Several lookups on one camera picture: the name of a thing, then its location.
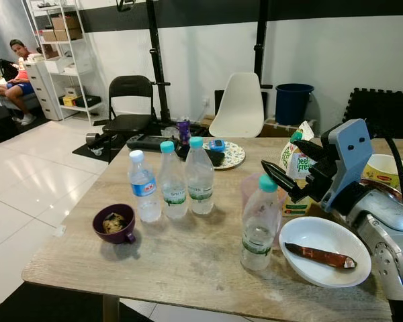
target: black stripe on wall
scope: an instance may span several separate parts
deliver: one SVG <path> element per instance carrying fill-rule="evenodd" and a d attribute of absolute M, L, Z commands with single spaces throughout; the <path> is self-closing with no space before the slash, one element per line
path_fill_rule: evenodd
<path fill-rule="evenodd" d="M 252 22 L 259 0 L 159 0 L 154 3 L 159 28 Z M 270 0 L 269 20 L 403 15 L 403 0 Z M 86 32 L 148 28 L 146 4 L 131 11 L 116 7 L 81 11 Z"/>

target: decorative plate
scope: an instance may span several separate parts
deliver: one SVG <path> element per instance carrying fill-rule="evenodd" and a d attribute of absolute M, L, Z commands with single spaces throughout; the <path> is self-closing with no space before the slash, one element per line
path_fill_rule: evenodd
<path fill-rule="evenodd" d="M 239 164 L 243 163 L 245 158 L 245 152 L 243 148 L 237 144 L 229 141 L 225 141 L 226 150 L 224 161 L 222 161 L 220 166 L 215 166 L 215 170 L 228 170 L 231 168 L 236 168 Z M 204 143 L 203 148 L 209 150 L 209 143 Z"/>

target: yellow cup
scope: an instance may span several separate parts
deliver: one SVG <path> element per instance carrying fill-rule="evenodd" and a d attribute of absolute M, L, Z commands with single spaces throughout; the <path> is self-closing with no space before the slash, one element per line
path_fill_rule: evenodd
<path fill-rule="evenodd" d="M 385 183 L 393 188 L 397 188 L 400 184 L 394 157 L 386 154 L 373 154 L 364 168 L 362 177 Z"/>

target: blue shorts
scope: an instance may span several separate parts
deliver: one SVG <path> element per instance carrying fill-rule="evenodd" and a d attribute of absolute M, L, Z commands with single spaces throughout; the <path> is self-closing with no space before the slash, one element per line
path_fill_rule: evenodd
<path fill-rule="evenodd" d="M 20 84 L 6 84 L 7 89 L 11 87 L 19 86 L 22 89 L 22 95 L 28 95 L 34 93 L 33 86 L 30 83 L 20 83 Z"/>

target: blue trash bin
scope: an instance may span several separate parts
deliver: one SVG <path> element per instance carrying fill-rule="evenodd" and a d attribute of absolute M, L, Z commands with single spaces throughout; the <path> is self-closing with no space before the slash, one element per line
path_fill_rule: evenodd
<path fill-rule="evenodd" d="M 282 125 L 301 124 L 310 93 L 315 88 L 306 84 L 282 84 L 276 86 L 276 122 Z"/>

